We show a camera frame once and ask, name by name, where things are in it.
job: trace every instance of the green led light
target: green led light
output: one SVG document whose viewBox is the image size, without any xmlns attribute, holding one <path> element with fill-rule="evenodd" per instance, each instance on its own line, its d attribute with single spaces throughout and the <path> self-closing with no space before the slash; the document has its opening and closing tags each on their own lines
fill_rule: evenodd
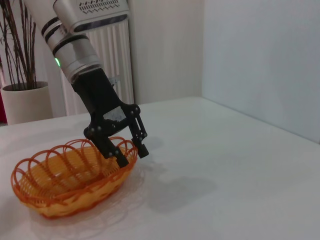
<svg viewBox="0 0 320 240">
<path fill-rule="evenodd" d="M 58 64 L 58 66 L 60 67 L 60 62 L 59 62 L 58 58 L 56 58 L 55 61 Z"/>
</svg>

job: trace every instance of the woven basket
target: woven basket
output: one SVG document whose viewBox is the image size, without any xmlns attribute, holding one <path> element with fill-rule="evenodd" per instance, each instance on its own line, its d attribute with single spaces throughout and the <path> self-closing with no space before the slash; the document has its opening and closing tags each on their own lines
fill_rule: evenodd
<svg viewBox="0 0 320 240">
<path fill-rule="evenodd" d="M 119 168 L 115 157 L 104 159 L 89 140 L 73 140 L 20 161 L 11 175 L 15 195 L 49 219 L 95 207 L 120 188 L 138 159 L 131 141 L 110 139 L 119 142 L 117 146 L 129 161 L 126 167 Z"/>
</svg>

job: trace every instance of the wicker basket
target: wicker basket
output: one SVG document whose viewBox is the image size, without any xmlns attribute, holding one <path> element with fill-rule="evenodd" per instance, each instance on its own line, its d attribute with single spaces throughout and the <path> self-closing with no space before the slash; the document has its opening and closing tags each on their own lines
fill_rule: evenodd
<svg viewBox="0 0 320 240">
<path fill-rule="evenodd" d="M 95 207 L 120 188 L 138 158 L 131 141 L 110 139 L 119 142 L 117 146 L 129 161 L 126 167 L 119 168 L 115 157 L 104 159 L 89 140 L 73 140 L 20 161 L 11 175 L 15 195 L 49 219 Z M 45 157 L 44 161 L 36 159 L 40 157 Z"/>
</svg>

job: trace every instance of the red object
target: red object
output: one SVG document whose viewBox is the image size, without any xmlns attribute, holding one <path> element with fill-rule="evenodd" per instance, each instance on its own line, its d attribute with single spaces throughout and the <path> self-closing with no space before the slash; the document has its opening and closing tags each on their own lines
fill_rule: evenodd
<svg viewBox="0 0 320 240">
<path fill-rule="evenodd" d="M 7 118 L 6 118 L 4 103 L 2 101 L 1 92 L 0 92 L 0 122 L 5 124 L 7 123 Z"/>
</svg>

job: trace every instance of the black ring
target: black ring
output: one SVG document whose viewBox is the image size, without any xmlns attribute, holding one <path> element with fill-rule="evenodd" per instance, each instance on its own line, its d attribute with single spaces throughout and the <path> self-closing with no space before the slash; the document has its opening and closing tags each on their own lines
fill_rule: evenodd
<svg viewBox="0 0 320 240">
<path fill-rule="evenodd" d="M 45 31 L 47 31 L 47 29 L 54 23 L 58 22 L 59 18 L 56 16 L 54 18 L 52 18 L 51 20 L 49 20 L 42 28 L 41 30 L 41 34 L 42 36 L 45 34 Z"/>
<path fill-rule="evenodd" d="M 79 39 L 88 39 L 89 38 L 86 35 L 74 35 L 72 37 L 69 37 L 66 40 L 63 40 L 62 42 L 60 42 L 52 51 L 53 56 L 56 55 L 56 53 L 59 51 L 60 48 L 62 48 L 64 45 L 67 45 L 75 40 L 79 40 Z"/>
<path fill-rule="evenodd" d="M 48 43 L 49 38 L 60 28 L 60 25 L 55 26 L 52 28 L 46 35 L 45 35 L 45 42 Z"/>
</svg>

